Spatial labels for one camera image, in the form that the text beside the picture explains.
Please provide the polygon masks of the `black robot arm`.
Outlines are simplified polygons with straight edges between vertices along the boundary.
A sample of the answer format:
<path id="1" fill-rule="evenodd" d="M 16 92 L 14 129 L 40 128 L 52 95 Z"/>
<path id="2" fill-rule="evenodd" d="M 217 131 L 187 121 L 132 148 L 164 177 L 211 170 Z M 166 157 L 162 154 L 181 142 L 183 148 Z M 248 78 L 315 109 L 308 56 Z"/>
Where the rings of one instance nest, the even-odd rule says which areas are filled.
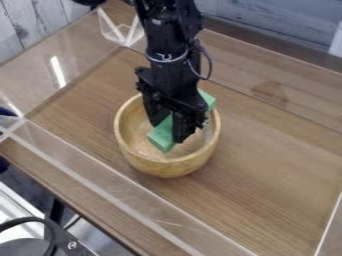
<path id="1" fill-rule="evenodd" d="M 203 128 L 208 104 L 197 83 L 209 78 L 201 72 L 208 52 L 197 34 L 203 14 L 193 0 L 121 0 L 134 8 L 146 46 L 146 67 L 137 67 L 136 88 L 152 126 L 172 120 L 170 141 L 184 140 Z"/>

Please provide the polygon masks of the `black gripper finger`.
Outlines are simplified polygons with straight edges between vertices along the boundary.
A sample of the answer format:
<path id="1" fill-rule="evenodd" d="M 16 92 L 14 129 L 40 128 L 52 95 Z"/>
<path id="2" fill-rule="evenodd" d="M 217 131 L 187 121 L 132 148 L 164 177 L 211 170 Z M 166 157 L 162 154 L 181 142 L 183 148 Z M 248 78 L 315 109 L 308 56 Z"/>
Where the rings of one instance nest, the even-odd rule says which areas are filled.
<path id="1" fill-rule="evenodd" d="M 184 140 L 195 133 L 196 129 L 204 127 L 205 111 L 174 111 L 172 113 L 172 140 L 181 144 Z"/>
<path id="2" fill-rule="evenodd" d="M 170 113 L 169 100 L 165 97 L 154 99 L 150 95 L 144 94 L 142 105 L 148 121 L 156 127 Z"/>

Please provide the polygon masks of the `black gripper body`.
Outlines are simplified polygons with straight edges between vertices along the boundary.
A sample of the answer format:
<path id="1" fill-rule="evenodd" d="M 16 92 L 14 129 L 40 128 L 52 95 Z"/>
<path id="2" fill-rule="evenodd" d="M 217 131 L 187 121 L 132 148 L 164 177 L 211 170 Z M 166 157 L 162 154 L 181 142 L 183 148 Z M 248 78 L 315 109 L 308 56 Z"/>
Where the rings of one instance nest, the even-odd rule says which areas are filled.
<path id="1" fill-rule="evenodd" d="M 174 111 L 207 111 L 208 106 L 197 91 L 199 78 L 185 62 L 150 63 L 149 67 L 134 69 L 137 91 L 154 99 L 169 100 L 170 113 Z"/>

